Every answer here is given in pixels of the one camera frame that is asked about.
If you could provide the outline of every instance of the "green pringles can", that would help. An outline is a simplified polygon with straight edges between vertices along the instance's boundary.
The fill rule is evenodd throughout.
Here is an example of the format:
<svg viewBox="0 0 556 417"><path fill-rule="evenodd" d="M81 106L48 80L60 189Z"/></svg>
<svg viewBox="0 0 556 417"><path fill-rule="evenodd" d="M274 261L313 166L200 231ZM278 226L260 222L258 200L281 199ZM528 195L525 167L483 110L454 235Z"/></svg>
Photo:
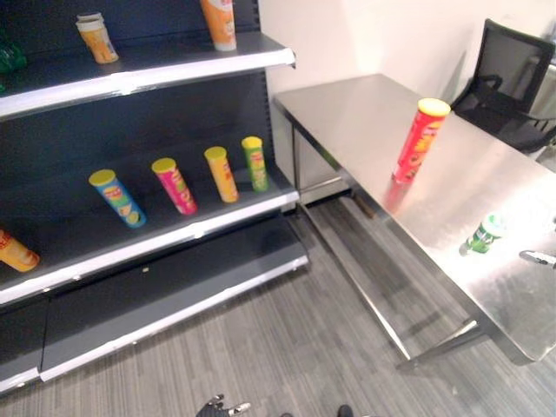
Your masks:
<svg viewBox="0 0 556 417"><path fill-rule="evenodd" d="M264 165L264 155L262 154L262 139L257 136L247 136L242 140L242 147L247 158L253 189L257 192L266 191L268 189L268 175Z"/></svg>

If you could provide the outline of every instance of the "yellow lid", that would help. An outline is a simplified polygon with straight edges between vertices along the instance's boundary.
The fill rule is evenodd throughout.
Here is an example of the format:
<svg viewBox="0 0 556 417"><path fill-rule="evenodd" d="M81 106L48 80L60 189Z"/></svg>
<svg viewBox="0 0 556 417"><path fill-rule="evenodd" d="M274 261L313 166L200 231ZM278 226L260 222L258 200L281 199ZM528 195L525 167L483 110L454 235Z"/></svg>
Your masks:
<svg viewBox="0 0 556 417"><path fill-rule="evenodd" d="M111 181L114 181L116 178L116 172L112 169L101 169L100 171L93 172L93 174L89 177L89 184L94 185L95 187L101 187L102 185L106 185Z"/></svg>
<svg viewBox="0 0 556 417"><path fill-rule="evenodd" d="M245 149L260 148L262 146L262 139L257 136L247 136L242 140L242 147Z"/></svg>
<svg viewBox="0 0 556 417"><path fill-rule="evenodd" d="M226 157L226 149L222 146L213 146L205 150L205 158L208 160L221 159Z"/></svg>
<svg viewBox="0 0 556 417"><path fill-rule="evenodd" d="M452 110L450 105L438 98L421 98L417 102L419 111L429 116L443 117Z"/></svg>
<svg viewBox="0 0 556 417"><path fill-rule="evenodd" d="M150 168L157 174L162 174L174 169L175 161L172 158L160 158L154 161Z"/></svg>

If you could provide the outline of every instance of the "pringles can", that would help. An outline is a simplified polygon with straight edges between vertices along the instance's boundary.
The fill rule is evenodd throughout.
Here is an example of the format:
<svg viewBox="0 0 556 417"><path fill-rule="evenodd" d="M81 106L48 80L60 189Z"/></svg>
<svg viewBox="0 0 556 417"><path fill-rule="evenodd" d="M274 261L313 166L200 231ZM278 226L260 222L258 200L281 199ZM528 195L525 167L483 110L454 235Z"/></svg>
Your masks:
<svg viewBox="0 0 556 417"><path fill-rule="evenodd" d="M417 114L394 171L393 177L397 182L411 182L414 179L438 129L451 110L447 103L437 98L422 98L417 107Z"/></svg>
<svg viewBox="0 0 556 417"><path fill-rule="evenodd" d="M161 158L154 161L150 167L166 189L177 211L183 215L193 215L197 211L197 205L175 161L172 158Z"/></svg>
<svg viewBox="0 0 556 417"><path fill-rule="evenodd" d="M237 202L239 194L235 186L232 170L229 168L226 149L214 146L205 150L210 172L216 182L218 193L223 202Z"/></svg>
<svg viewBox="0 0 556 417"><path fill-rule="evenodd" d="M147 217L133 201L128 190L118 181L112 169L94 172L89 177L89 183L129 227L140 228L145 224Z"/></svg>
<svg viewBox="0 0 556 417"><path fill-rule="evenodd" d="M253 189L257 192L266 191L268 178L262 154L262 139L257 136L248 136L242 140L242 147L247 158Z"/></svg>
<svg viewBox="0 0 556 417"><path fill-rule="evenodd" d="M22 243L0 229L0 261L6 262L19 272L31 271L41 258Z"/></svg>
<svg viewBox="0 0 556 417"><path fill-rule="evenodd" d="M118 60L119 56L112 46L101 13L93 12L77 15L76 26L97 63L113 63Z"/></svg>
<svg viewBox="0 0 556 417"><path fill-rule="evenodd" d="M232 0L201 0L210 37L216 50L235 50L234 4Z"/></svg>

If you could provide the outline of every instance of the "can lid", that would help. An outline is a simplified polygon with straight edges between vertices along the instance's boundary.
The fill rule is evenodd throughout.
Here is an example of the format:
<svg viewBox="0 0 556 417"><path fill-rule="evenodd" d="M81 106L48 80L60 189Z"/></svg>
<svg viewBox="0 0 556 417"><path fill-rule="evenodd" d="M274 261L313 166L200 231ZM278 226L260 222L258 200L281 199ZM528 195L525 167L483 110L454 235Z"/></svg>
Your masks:
<svg viewBox="0 0 556 417"><path fill-rule="evenodd" d="M502 237L506 234L506 223L500 213L489 213L482 221L485 231L495 237Z"/></svg>
<svg viewBox="0 0 556 417"><path fill-rule="evenodd" d="M77 20L80 22L86 22L89 20L102 20L103 14L100 11L84 11L83 13L79 13L77 15Z"/></svg>
<svg viewBox="0 0 556 417"><path fill-rule="evenodd" d="M207 150L205 150L205 158L207 158L209 161L225 158L226 154L226 149L222 146L213 146L212 148L208 148Z"/></svg>
<svg viewBox="0 0 556 417"><path fill-rule="evenodd" d="M245 149L255 149L262 146L262 139L257 136L247 136L242 140L242 147Z"/></svg>
<svg viewBox="0 0 556 417"><path fill-rule="evenodd" d="M100 171L93 172L93 174L89 177L89 184L94 185L95 187L102 187L102 185L106 185L115 179L116 172L112 169L101 169Z"/></svg>
<svg viewBox="0 0 556 417"><path fill-rule="evenodd" d="M421 98L417 102L417 107L422 113L436 117L444 117L452 110L448 103L438 98Z"/></svg>
<svg viewBox="0 0 556 417"><path fill-rule="evenodd" d="M99 30L104 28L103 20L78 20L76 22L77 28L81 32L89 32L91 30Z"/></svg>
<svg viewBox="0 0 556 417"><path fill-rule="evenodd" d="M175 161L172 158L161 158L154 161L150 168L157 174L162 174L174 169L175 166Z"/></svg>

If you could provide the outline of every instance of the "green can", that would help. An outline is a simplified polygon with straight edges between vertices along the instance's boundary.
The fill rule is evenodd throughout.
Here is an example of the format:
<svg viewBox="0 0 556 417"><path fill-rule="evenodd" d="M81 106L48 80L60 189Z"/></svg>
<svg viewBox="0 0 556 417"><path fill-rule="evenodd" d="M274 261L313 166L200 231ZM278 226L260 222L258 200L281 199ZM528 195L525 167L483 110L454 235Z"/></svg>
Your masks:
<svg viewBox="0 0 556 417"><path fill-rule="evenodd" d="M506 225L498 213L487 215L480 223L477 230L466 241L467 248L485 254L492 243L506 233Z"/></svg>
<svg viewBox="0 0 556 417"><path fill-rule="evenodd" d="M242 140L242 147L247 158L253 189L257 192L266 191L268 189L268 176L264 165L264 155L262 154L262 139L257 136L248 136Z"/></svg>

